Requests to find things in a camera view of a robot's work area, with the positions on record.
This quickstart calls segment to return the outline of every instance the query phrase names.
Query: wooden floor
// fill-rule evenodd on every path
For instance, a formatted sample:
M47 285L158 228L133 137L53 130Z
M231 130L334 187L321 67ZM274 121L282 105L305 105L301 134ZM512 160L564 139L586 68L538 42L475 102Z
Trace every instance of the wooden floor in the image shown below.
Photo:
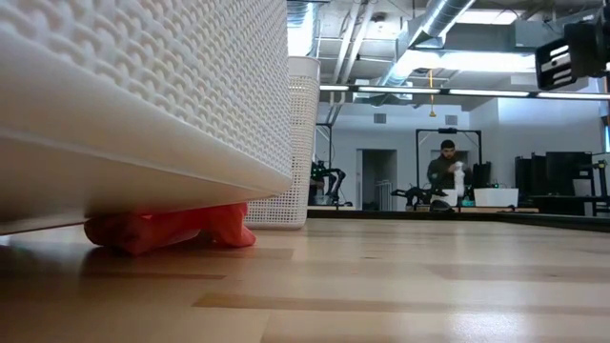
M138 258L72 227L0 237L0 341L610 342L610 234L309 220Z

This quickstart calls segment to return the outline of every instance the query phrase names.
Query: white textured storage bin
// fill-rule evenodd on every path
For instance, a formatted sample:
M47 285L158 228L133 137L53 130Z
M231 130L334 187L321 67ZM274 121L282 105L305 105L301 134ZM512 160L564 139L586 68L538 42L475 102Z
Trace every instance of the white textured storage bin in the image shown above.
M315 119L319 98L319 61L290 57L293 185L280 196L249 204L246 226L251 229L298 230L307 219Z
M475 203L481 207L509 207L519 205L519 189L478 189Z
M286 40L285 0L0 1L0 222L286 191Z

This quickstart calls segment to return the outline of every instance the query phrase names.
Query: red cloth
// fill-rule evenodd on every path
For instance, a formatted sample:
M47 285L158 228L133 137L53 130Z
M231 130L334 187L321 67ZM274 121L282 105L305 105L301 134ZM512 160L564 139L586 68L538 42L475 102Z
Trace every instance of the red cloth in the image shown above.
M188 210L154 215L122 214L105 216L85 223L85 234L93 244L114 247L133 255L149 252L208 234L225 248L242 248L256 242L243 225L248 204Z

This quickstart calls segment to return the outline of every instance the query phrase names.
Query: metal frame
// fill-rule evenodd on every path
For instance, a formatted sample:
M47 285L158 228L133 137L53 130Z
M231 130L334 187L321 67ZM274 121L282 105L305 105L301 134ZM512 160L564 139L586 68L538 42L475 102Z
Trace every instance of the metal frame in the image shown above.
M421 132L429 132L428 135L426 135L421 141L419 141L419 134ZM458 134L458 133L464 133L464 135L471 141L473 142L473 140L470 138L470 136L466 133L475 133L478 137L478 143L473 142L473 144L475 144L478 148L478 162L479 164L483 163L483 142L482 142L482 132L481 130L458 130L458 129L417 129L416 130L416 168L417 168L417 186L421 187L419 185L419 145L421 145L421 143L425 142L425 140L428 138L428 136L430 136L430 133L439 133L439 134Z
M328 128L328 167L327 168L330 169L333 167L333 124L315 123L315 125Z

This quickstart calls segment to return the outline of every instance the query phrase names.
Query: black equipment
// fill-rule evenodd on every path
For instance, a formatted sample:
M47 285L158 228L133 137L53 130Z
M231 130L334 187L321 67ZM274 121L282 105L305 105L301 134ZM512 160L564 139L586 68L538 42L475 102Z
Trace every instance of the black equipment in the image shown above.
M455 210L447 202L435 200L430 204L430 212L436 213L453 213Z
M317 161L317 164L312 165L312 178L314 180L328 177L328 190L325 195L329 196L331 199L331 205L341 206L339 205L339 190L341 189L341 184L345 179L345 172L339 168L326 168L324 167L324 161ZM344 204L346 206L352 206L351 203Z
M610 61L608 0L596 15L563 27L563 38L536 50L536 74L541 90L573 84L581 77L603 77Z
M429 205L430 200L432 199L432 195L447 196L447 194L445 192L443 192L442 190L440 190L439 188L423 190L420 187L412 187L408 191L395 190L395 191L391 192L390 195L407 198L407 205L406 205L407 209L405 209L405 210L408 210L409 208L413 208L414 210L416 210L417 206L421 205L421 204Z
M515 157L515 186L518 189L519 203L525 202L532 194L532 160Z
M547 152L546 179L547 192L553 195L576 195L574 180L589 178L588 173L580 172L591 169L593 158L586 152Z
M546 156L532 153L532 195L546 195Z
M473 166L473 188L482 189L488 188L491 185L492 163L485 162L483 164L476 163Z

